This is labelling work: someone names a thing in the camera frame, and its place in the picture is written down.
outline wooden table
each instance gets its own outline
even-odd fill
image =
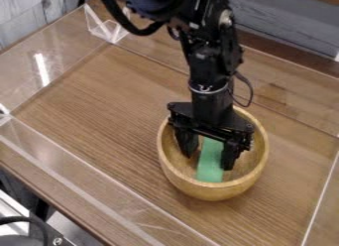
[[[76,25],[80,15],[75,12],[56,25],[69,20]],[[179,237],[185,237],[128,200],[112,179],[216,244],[300,244],[339,147],[338,79],[249,48],[245,60],[241,71],[256,90],[248,112],[267,130],[269,157],[253,188],[228,201],[188,197],[159,167],[155,139],[165,104],[189,100],[187,67],[164,31],[152,38],[129,36],[117,46],[101,45],[15,110],[15,117],[83,161],[23,131],[21,145],[44,162],[3,143],[3,168],[105,244],[152,243],[116,222],[111,211],[117,209],[164,245],[180,245]],[[239,88],[239,96],[245,95]],[[316,238],[327,245],[338,243],[322,230]]]

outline green block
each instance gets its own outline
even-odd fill
[[[199,158],[196,180],[205,183],[221,183],[224,170],[221,169],[221,142],[204,138],[203,150]]]

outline cable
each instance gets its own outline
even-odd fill
[[[44,222],[36,218],[21,217],[21,216],[0,218],[0,226],[11,224],[11,223],[16,223],[16,222],[29,222],[29,223],[35,224],[41,229],[41,232],[43,232],[44,246],[48,246],[48,231],[47,231]]]
[[[241,107],[249,107],[251,104],[252,104],[252,101],[253,101],[253,97],[255,97],[255,90],[253,90],[253,87],[252,87],[252,84],[249,82],[249,80],[236,71],[235,73],[235,77],[239,79],[239,81],[241,81],[249,88],[249,92],[251,92],[251,96],[249,96],[249,101],[247,104],[243,104],[240,103],[236,98],[235,98],[235,95],[233,93],[228,90],[228,94],[229,96],[232,97],[233,101],[241,106]]]
[[[163,22],[153,22],[145,29],[139,29],[128,20],[123,14],[116,0],[101,0],[105,9],[108,10],[111,16],[116,19],[121,27],[136,36],[149,36],[152,35],[160,27],[164,25]]]

